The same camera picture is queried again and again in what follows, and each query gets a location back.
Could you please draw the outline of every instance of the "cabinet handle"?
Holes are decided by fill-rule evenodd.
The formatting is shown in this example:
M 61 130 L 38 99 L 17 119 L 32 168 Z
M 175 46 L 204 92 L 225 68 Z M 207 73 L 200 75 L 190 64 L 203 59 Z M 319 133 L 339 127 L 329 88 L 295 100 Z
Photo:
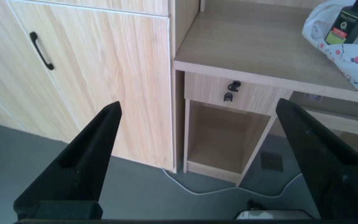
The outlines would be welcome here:
M 36 40 L 38 39 L 38 35 L 35 32 L 30 33 L 30 38 L 32 41 L 32 44 L 34 44 L 35 49 L 37 49 L 38 54 L 40 55 L 42 61 L 44 62 L 45 66 L 49 68 L 49 70 L 53 70 L 55 67 L 52 65 L 52 63 L 47 63 L 44 59 L 44 56 L 42 56 L 40 49 L 37 46 Z

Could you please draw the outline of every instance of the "black handle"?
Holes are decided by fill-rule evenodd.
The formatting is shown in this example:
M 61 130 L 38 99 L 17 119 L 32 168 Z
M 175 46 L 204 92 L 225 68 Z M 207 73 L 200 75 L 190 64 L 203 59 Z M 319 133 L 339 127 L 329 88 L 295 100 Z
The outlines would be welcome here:
M 239 87 L 241 86 L 240 81 L 234 81 L 233 84 L 230 84 L 227 89 L 230 91 L 239 91 Z
M 35 32 L 30 33 L 30 38 L 32 41 L 32 44 L 34 44 L 35 49 L 37 49 L 38 54 L 40 55 L 42 61 L 44 62 L 45 66 L 49 68 L 49 70 L 53 70 L 55 67 L 52 65 L 52 63 L 47 63 L 44 59 L 44 56 L 42 56 L 40 49 L 37 46 L 36 40 L 38 39 L 38 35 Z

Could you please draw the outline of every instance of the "drawer lock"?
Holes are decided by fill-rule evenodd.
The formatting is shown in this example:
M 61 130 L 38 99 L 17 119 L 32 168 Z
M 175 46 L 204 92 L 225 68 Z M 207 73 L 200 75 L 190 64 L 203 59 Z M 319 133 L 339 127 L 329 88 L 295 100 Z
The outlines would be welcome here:
M 233 102 L 233 94 L 232 93 L 226 93 L 223 97 L 223 102 L 230 101 Z
M 233 102 L 233 94 L 231 93 L 232 91 L 238 92 L 239 91 L 239 87 L 241 86 L 241 82 L 240 81 L 234 81 L 232 84 L 230 84 L 229 86 L 227 86 L 227 89 L 230 90 L 229 93 L 226 93 L 223 97 L 223 102 L 226 101 L 230 101 Z
M 239 91 L 239 87 L 241 86 L 240 81 L 234 81 L 232 84 L 230 84 L 227 89 L 230 91 Z

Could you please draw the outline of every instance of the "open shelf compartment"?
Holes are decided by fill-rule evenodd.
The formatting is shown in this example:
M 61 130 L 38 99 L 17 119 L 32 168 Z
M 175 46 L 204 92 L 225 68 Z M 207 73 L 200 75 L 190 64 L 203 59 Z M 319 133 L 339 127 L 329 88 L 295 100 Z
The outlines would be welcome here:
M 185 171 L 238 182 L 270 116 L 190 100 L 187 105 Z

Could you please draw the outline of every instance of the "gray floor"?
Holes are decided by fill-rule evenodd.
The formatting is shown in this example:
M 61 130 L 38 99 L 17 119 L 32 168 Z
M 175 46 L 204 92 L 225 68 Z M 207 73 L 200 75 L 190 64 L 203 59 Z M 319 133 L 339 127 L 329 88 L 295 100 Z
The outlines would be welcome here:
M 0 127 L 0 223 L 13 223 L 17 196 L 66 146 L 27 133 Z M 283 172 L 262 170 L 260 154 L 241 186 L 261 194 L 278 195 L 300 173 L 283 138 L 268 136 L 261 151 L 282 155 Z M 234 184 L 188 172 L 170 174 L 195 192 L 233 187 Z M 319 217 L 303 177 L 297 178 L 278 198 L 228 190 L 211 195 L 192 195 L 170 180 L 161 169 L 112 157 L 100 204 L 103 218 L 113 219 L 231 219 L 254 199 L 271 209 L 303 209 Z

